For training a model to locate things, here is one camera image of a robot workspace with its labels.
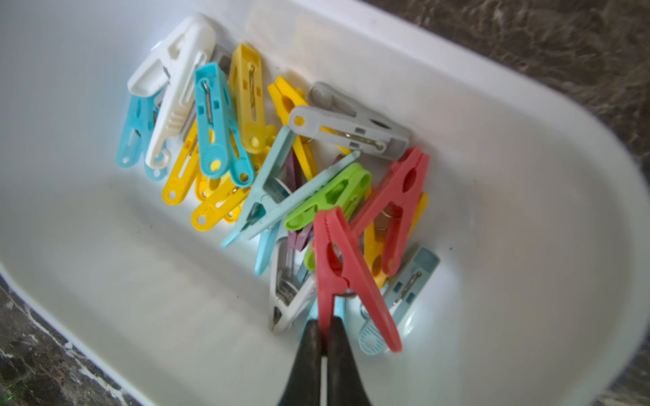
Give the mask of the pink red clothespin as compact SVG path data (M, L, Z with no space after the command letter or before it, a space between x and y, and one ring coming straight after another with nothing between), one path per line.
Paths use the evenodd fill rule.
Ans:
M403 346L397 326L363 258L360 241L340 207L316 214L312 248L316 259L321 339L328 340L335 297L352 290L364 304L389 349L401 352Z

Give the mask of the teal clothespin bottom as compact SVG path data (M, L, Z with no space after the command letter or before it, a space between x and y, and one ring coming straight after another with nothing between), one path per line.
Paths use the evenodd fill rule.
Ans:
M228 175L238 188L251 186L255 169L240 139L235 103L218 64L209 63L196 70L195 95L202 173L209 179Z

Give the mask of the taupe grey clothespin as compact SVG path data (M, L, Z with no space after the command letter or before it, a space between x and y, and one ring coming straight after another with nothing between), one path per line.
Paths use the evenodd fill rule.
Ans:
M299 279L295 267L296 251L289 248L288 238L282 237L274 246L269 287L268 326L274 335L290 329L306 309L316 292L316 276L307 272Z

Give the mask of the light grey clothespin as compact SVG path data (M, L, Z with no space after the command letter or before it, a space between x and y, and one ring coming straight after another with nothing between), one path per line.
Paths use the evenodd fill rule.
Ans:
M332 86L311 86L308 105L289 114L289 126L298 135L396 161L411 141L411 131Z

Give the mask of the teal clothespin top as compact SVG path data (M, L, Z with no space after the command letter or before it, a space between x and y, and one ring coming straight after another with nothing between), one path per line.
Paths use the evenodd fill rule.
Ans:
M221 243L222 248L227 248L238 239L251 240L271 228L361 156L359 151L352 152L291 192L284 187L279 176L296 137L288 125L279 131L245 199L239 219Z

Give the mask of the teal clothespin cluster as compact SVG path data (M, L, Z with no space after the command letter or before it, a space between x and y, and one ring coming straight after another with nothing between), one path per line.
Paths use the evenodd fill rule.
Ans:
M396 326L402 323L439 264L440 258L432 250L418 245L403 259L399 272L389 279L383 298ZM388 345L364 305L360 305L360 311L364 320L358 336L362 352L379 355L387 351Z

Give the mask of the green clothespin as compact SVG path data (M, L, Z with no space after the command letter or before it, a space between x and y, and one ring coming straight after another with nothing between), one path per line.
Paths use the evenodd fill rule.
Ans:
M289 226L289 222L298 216L305 223L312 223L318 211L329 211L335 206L339 206L345 217L350 219L371 186L371 172L360 163L352 163L294 209L285 218L284 227Z

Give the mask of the purple clothespin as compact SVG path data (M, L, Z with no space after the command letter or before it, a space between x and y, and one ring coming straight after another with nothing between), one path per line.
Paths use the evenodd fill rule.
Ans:
M301 175L301 169L299 167L299 162L296 157L296 154L293 150L289 151L289 155L286 161L286 180L287 186L291 192L296 192L301 186L303 186L303 179ZM301 216L291 220L289 226L286 226L288 230L288 243L289 248L303 251L311 241L313 237L313 226L311 223L305 223Z

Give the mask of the white plastic storage box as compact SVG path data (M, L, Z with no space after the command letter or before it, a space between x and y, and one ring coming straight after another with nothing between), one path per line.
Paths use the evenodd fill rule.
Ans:
M194 193L116 162L127 82L185 18L262 82L324 82L431 157L409 240L441 262L355 352L375 405L587 405L649 324L649 194L615 135L545 86L357 1L4 1L1 273L144 405L274 405L304 326L268 327L257 240L201 232Z

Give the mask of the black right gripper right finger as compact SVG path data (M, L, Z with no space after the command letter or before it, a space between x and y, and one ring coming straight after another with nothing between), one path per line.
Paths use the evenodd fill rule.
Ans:
M345 325L337 316L332 318L328 330L327 358L327 405L370 406Z

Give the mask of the white clothespin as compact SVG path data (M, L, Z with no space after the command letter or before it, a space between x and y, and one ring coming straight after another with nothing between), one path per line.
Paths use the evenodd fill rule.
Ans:
M127 82L131 94L151 97L165 88L145 157L146 164L162 170L172 155L164 142L181 133L195 101L195 71L210 62L217 35L200 15L185 18L154 47Z

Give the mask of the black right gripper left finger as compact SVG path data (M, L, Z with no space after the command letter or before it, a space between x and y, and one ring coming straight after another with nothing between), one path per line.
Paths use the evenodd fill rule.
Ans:
M279 405L320 404L322 356L322 335L318 321L308 321Z

